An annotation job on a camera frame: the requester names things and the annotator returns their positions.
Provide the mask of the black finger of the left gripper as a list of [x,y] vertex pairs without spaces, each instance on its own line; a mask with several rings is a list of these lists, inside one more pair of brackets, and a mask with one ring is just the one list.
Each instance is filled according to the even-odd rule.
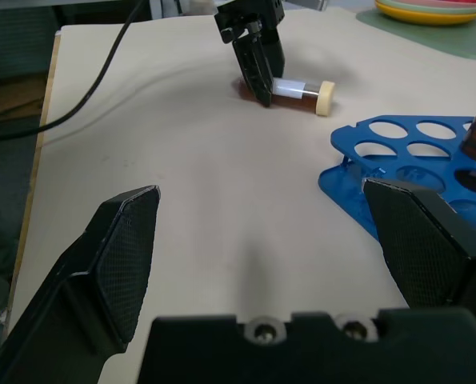
[[260,37],[243,37],[232,42],[245,83],[263,106],[272,100],[273,75]]
[[277,30],[263,30],[261,41],[272,75],[281,78],[285,68],[285,57]]

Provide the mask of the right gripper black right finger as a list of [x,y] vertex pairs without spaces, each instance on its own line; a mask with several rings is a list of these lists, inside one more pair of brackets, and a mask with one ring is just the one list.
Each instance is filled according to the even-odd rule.
[[425,187],[368,178],[362,190],[409,307],[462,306],[476,316],[476,229]]

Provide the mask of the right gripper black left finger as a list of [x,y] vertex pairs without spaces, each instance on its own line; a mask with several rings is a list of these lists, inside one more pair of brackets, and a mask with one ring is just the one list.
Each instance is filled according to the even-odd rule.
[[58,258],[0,348],[0,383],[96,383],[134,337],[160,190],[103,202]]

